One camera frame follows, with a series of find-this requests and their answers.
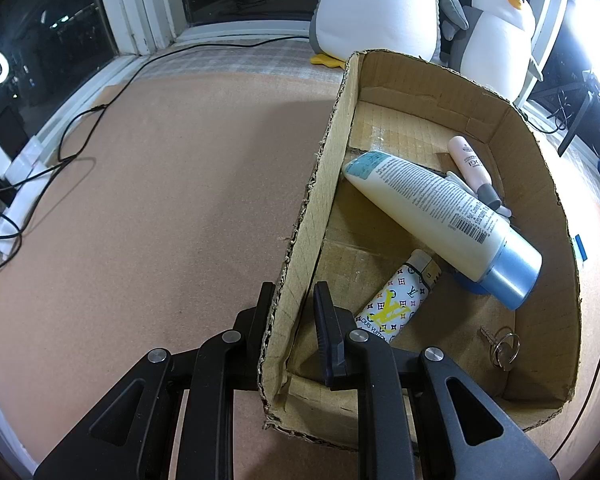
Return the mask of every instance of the cardboard box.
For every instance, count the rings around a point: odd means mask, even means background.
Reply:
[[[340,176],[343,162],[381,150],[459,174],[447,141],[464,135],[489,170],[514,224],[542,254],[534,290],[517,311],[462,289],[446,272],[393,341],[439,346],[524,430],[571,399],[580,345],[579,285],[566,216],[534,134],[508,102],[459,74],[413,57],[354,54],[317,154],[272,302],[260,388],[267,423],[337,446],[357,446],[357,397],[322,384],[310,291],[329,283],[334,304],[357,313],[420,240]],[[436,257],[444,270],[449,266]],[[513,371],[489,361],[480,325],[511,327],[521,351]],[[405,397],[405,406],[410,406]]]

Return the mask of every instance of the power cable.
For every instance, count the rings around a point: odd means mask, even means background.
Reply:
[[[120,89],[120,91],[113,97],[113,99],[111,101],[109,101],[106,104],[97,105],[97,106],[89,108],[88,110],[80,112],[73,119],[71,119],[71,121],[69,121],[67,126],[64,128],[64,131],[62,132],[62,136],[60,137],[60,143],[58,145],[58,163],[57,164],[55,164],[51,168],[47,168],[46,170],[41,171],[40,173],[31,175],[31,176],[25,178],[24,180],[17,182],[16,184],[11,184],[10,186],[0,188],[0,192],[6,191],[9,189],[16,189],[17,187],[21,186],[22,184],[24,184],[26,182],[30,182],[31,180],[35,180],[35,179],[39,178],[40,176],[51,173],[51,177],[49,178],[48,182],[45,184],[45,187],[43,187],[42,191],[40,192],[40,194],[34,201],[21,228],[19,228],[13,220],[8,218],[7,215],[0,212],[0,218],[3,218],[14,229],[16,229],[16,232],[14,232],[12,234],[0,235],[0,240],[10,240],[11,238],[16,238],[16,240],[17,240],[16,247],[11,251],[11,253],[7,257],[7,259],[5,259],[2,263],[0,263],[0,269],[3,268],[6,264],[8,264],[11,260],[13,260],[14,257],[16,256],[16,254],[18,254],[18,252],[20,251],[20,248],[22,246],[22,235],[23,235],[25,229],[29,226],[31,219],[33,218],[33,213],[35,212],[36,208],[38,207],[40,200],[42,200],[42,197],[46,193],[46,190],[49,189],[49,186],[51,186],[51,183],[58,177],[58,175],[61,173],[62,170],[64,170],[64,168],[66,168],[69,164],[71,164],[76,158],[78,158],[82,154],[82,152],[86,149],[87,144],[89,143],[89,141],[91,140],[91,137],[93,136],[93,133],[96,131],[96,128],[100,124],[100,121],[104,117],[104,115],[107,112],[107,110],[109,109],[109,107],[119,99],[119,97],[122,95],[122,93],[129,87],[129,85],[131,85],[131,83],[136,79],[136,77],[138,77],[139,73],[141,73],[142,70],[144,70],[147,66],[151,65],[151,63],[155,63],[156,61],[158,61],[160,59],[164,59],[165,57],[174,56],[176,54],[180,54],[182,52],[187,52],[189,50],[193,50],[195,48],[200,48],[203,46],[218,46],[218,47],[224,47],[224,48],[253,48],[256,46],[262,46],[267,43],[273,43],[274,41],[307,40],[307,39],[308,39],[307,36],[283,36],[281,38],[271,38],[270,40],[264,40],[264,41],[259,41],[257,43],[248,43],[248,44],[197,43],[197,44],[193,44],[193,45],[189,45],[189,46],[180,48],[178,50],[173,50],[172,52],[160,54],[160,56],[156,56],[153,59],[149,59],[148,61],[143,63],[138,68],[138,70],[136,70],[134,72],[134,74],[131,76],[131,78],[125,83],[125,85]],[[82,146],[78,149],[77,152],[75,152],[71,155],[62,156],[62,145],[64,144],[64,139],[65,139],[67,133],[69,132],[69,129],[71,128],[72,124],[74,124],[75,121],[77,121],[80,117],[83,117],[84,115],[87,115],[87,114],[96,113],[96,112],[100,112],[100,114],[98,115],[98,118],[95,120],[95,122],[93,123],[93,126],[89,130],[89,133],[87,134],[87,138],[83,142]]]
[[[546,134],[546,135],[551,135],[554,134],[556,132],[563,132],[564,130],[567,129],[567,121],[569,119],[571,119],[571,117],[573,116],[572,113],[569,113],[569,115],[567,115],[567,112],[571,110],[571,105],[568,104],[567,102],[567,96],[564,94],[564,90],[559,89],[557,92],[558,95],[558,109],[548,115],[546,118],[547,119],[554,119],[555,122],[555,130],[551,130],[550,132],[543,130],[542,128],[539,128],[538,126],[535,126],[536,130],[538,130],[539,132]]]
[[[582,414],[584,413],[584,410],[587,407],[587,403],[589,402],[589,399],[591,398],[591,394],[593,393],[593,387],[596,385],[596,379],[598,378],[598,373],[599,372],[600,372],[600,359],[598,360],[598,366],[596,366],[596,371],[593,374],[593,379],[591,380],[591,386],[589,387],[589,392],[587,393],[587,397],[584,399],[584,403],[582,404],[580,412],[578,413],[578,416],[576,417],[576,420],[573,421],[573,425],[571,426],[571,429],[569,430],[569,432],[567,433],[567,435],[562,440],[562,443],[560,444],[560,446],[558,446],[558,449],[556,449],[555,452],[554,452],[554,454],[551,455],[551,460],[553,460],[555,458],[555,456],[558,453],[560,453],[560,450],[567,443],[569,437],[571,436],[571,433],[573,433],[573,430],[576,429],[576,426],[578,425],[578,422],[580,421],[580,418],[582,417]]]

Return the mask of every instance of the lotion tube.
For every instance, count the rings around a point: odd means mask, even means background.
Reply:
[[[368,152],[344,177],[403,228],[515,310],[533,288],[542,257],[493,210],[417,164]]]
[[[478,200],[497,211],[502,200],[493,189],[491,175],[466,139],[463,136],[453,137],[448,142],[447,149]]]

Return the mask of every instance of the gray penguin plush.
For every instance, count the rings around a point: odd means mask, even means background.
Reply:
[[[440,10],[467,29],[458,0],[318,0],[309,28],[312,63],[344,66],[353,52],[372,48],[440,62]]]
[[[469,27],[449,22],[442,33],[451,44],[449,68],[509,101],[520,94],[529,72],[542,81],[531,53],[536,19],[526,0],[472,0],[464,6]]]

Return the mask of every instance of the key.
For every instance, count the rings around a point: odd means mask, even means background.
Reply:
[[[520,340],[518,336],[512,332],[507,333],[504,337],[496,339],[491,332],[485,327],[480,327],[480,332],[487,338],[491,345],[491,362],[494,366],[501,368],[505,372],[509,372],[513,368],[513,361],[518,355],[518,349],[520,348]],[[514,350],[511,345],[506,341],[511,337],[517,344]]]

